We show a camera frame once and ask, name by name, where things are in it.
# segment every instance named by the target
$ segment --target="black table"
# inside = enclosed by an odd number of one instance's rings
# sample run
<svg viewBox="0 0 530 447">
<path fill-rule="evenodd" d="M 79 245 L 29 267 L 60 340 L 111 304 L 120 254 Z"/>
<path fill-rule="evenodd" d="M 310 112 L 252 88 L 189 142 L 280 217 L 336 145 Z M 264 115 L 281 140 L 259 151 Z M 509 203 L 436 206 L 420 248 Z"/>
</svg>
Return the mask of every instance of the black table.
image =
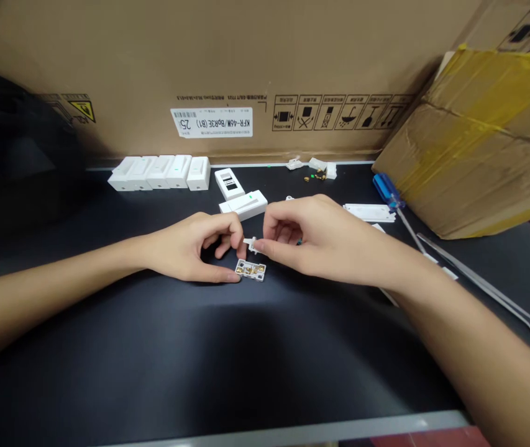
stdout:
<svg viewBox="0 0 530 447">
<path fill-rule="evenodd" d="M 234 172 L 247 192 L 260 189 L 269 202 L 321 192 L 340 204 L 381 203 L 370 165 L 339 165 L 336 180 L 308 183 L 309 168 Z M 213 174 L 210 190 L 201 192 L 118 193 L 106 182 L 108 172 L 88 176 L 88 200 L 78 212 L 0 243 L 0 274 L 152 232 L 197 211 L 215 214 L 223 201 Z M 406 215 L 415 231 L 432 235 Z M 261 237 L 262 215 L 243 226 L 246 237 Z M 401 222 L 382 227 L 414 246 Z M 530 312 L 530 225 L 439 244 Z M 232 252 L 216 260 L 214 248 L 204 259 L 230 268 L 237 261 Z M 249 260 L 267 264 L 264 282 L 184 283 L 144 271 L 3 351 L 0 445 L 109 445 L 310 424 L 327 425 L 303 434 L 345 439 L 465 423 L 449 382 L 378 289 L 309 278 L 263 255 L 249 253 Z M 521 322 L 459 281 L 530 345 Z M 367 420 L 374 423 L 365 433 L 333 425 Z M 335 429 L 344 432 L 331 434 Z M 258 432 L 243 442 L 322 439 L 284 438 L 296 435 L 291 430 Z"/>
</svg>

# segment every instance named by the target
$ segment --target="forearm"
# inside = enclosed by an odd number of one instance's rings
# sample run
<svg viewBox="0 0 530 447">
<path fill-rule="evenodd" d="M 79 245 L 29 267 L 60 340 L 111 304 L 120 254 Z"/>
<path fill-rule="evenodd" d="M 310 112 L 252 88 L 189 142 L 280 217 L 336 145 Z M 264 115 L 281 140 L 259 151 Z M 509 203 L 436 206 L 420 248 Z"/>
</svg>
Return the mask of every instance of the forearm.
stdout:
<svg viewBox="0 0 530 447">
<path fill-rule="evenodd" d="M 430 263 L 395 297 L 491 445 L 530 445 L 530 348 Z"/>
<path fill-rule="evenodd" d="M 0 350 L 27 330 L 141 270 L 135 239 L 0 277 Z"/>
</svg>

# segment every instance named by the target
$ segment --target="screwdriver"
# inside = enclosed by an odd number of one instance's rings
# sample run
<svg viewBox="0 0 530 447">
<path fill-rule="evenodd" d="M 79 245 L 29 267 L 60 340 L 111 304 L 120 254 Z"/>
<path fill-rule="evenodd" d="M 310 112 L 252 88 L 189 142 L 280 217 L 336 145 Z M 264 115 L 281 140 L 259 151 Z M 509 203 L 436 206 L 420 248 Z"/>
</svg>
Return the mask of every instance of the screwdriver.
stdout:
<svg viewBox="0 0 530 447">
<path fill-rule="evenodd" d="M 412 227 L 410 227 L 408 219 L 406 219 L 406 217 L 401 212 L 401 209 L 406 207 L 406 203 L 401 200 L 400 193 L 399 191 L 397 191 L 397 188 L 395 188 L 395 185 L 393 184 L 389 176 L 385 173 L 375 174 L 375 176 L 372 178 L 372 183 L 375 185 L 375 188 L 381 195 L 383 201 L 389 206 L 389 210 L 391 212 L 396 212 L 399 217 L 401 217 L 401 221 L 408 229 L 409 234 L 412 236 L 414 242 L 416 242 L 416 245 L 418 246 L 420 252 L 426 255 L 427 253 L 422 243 L 416 237 L 416 234 L 414 233 L 414 230 L 412 230 Z"/>
</svg>

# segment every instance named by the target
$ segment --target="brown cardboard box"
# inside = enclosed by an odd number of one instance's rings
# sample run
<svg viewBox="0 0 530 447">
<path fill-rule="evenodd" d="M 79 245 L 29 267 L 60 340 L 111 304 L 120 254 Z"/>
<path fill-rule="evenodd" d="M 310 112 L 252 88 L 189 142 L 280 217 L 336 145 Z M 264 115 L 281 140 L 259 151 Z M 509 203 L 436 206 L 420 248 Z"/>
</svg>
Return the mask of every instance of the brown cardboard box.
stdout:
<svg viewBox="0 0 530 447">
<path fill-rule="evenodd" d="M 445 51 L 508 44 L 527 14 L 530 0 L 0 0 L 0 75 L 95 158 L 362 159 Z M 252 136 L 180 137 L 171 109 L 213 107 L 250 108 Z"/>
<path fill-rule="evenodd" d="M 376 160 L 444 239 L 530 219 L 530 54 L 458 50 Z"/>
</svg>

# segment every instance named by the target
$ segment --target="left hand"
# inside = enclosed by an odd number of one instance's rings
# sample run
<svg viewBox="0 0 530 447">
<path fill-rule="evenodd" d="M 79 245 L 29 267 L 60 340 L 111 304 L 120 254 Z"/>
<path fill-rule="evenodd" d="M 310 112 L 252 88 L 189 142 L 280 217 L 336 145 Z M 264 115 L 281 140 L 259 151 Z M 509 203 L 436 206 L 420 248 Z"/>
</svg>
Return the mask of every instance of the left hand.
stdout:
<svg viewBox="0 0 530 447">
<path fill-rule="evenodd" d="M 234 270 L 201 261 L 201 249 L 210 247 L 220 236 L 217 259 L 230 247 L 237 250 L 238 259 L 246 259 L 242 224 L 235 212 L 198 212 L 171 227 L 140 236 L 139 261 L 144 268 L 182 281 L 238 282 L 240 277 Z"/>
</svg>

